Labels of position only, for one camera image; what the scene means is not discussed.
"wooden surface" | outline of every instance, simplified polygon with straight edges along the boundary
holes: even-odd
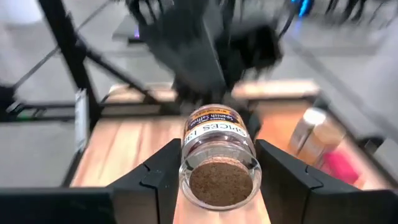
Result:
[[[235,97],[255,98],[259,96],[301,96],[315,94],[316,85],[310,82],[269,82],[258,85],[241,85],[235,91]],[[114,89],[109,101],[140,100],[133,92],[123,87]],[[167,90],[156,92],[158,98],[170,100],[174,94]],[[258,110],[262,112],[263,125],[259,138],[289,152],[287,144],[295,125],[310,105],[301,103],[266,103]],[[145,161],[156,150],[173,138],[182,136],[184,118],[162,119],[126,119],[123,121],[101,120],[90,139],[89,146],[81,160],[72,187],[105,186],[128,173]],[[363,167],[372,171],[369,164],[359,156]],[[377,172],[366,173],[366,178],[378,179]],[[242,208],[231,212],[216,213],[192,205],[179,192],[175,209],[177,224],[195,223],[270,223],[261,193]]]

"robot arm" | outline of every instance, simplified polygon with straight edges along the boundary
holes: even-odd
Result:
[[[158,10],[149,1],[126,4],[141,40],[174,72],[181,101],[220,103],[247,69],[273,67],[282,59],[275,30],[261,10],[235,19],[235,1],[179,0],[167,7],[159,1]]]

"cable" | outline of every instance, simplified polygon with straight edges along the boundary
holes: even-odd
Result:
[[[94,12],[92,12],[78,27],[80,30],[89,21],[91,21],[95,16],[97,16],[106,6],[108,6],[112,1],[106,0],[102,5],[99,6]],[[34,65],[25,75],[22,76],[14,85],[13,88],[19,88],[26,80],[28,80],[45,62],[47,62],[52,56],[54,56],[59,51],[59,47],[56,46],[52,49],[42,60],[40,60],[36,65]]]
[[[278,39],[281,39],[289,29],[290,25],[292,25],[292,22],[298,10],[296,5],[297,4],[293,2],[289,2],[289,4],[287,5],[287,9],[289,11],[289,17],[287,18],[287,21],[285,22],[285,25],[283,26],[282,30],[279,32]]]

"blue light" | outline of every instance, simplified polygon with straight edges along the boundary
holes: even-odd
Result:
[[[134,31],[134,37],[139,39],[139,31],[137,29]]]
[[[300,8],[300,13],[298,14],[299,17],[304,16],[304,14],[306,13],[307,9],[308,9],[308,4],[310,3],[310,0],[304,0],[303,4],[301,5]]]

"spice jar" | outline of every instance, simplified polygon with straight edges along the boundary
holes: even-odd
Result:
[[[248,203],[261,185],[261,168],[240,115],[206,105],[185,124],[180,188],[199,207],[226,211]]]
[[[297,157],[311,166],[322,164],[322,155],[330,152],[341,143],[345,132],[327,118],[322,125],[315,126]]]
[[[289,149],[292,153],[298,155],[313,129],[318,125],[322,125],[325,121],[326,113],[323,110],[318,108],[307,109],[290,138]]]

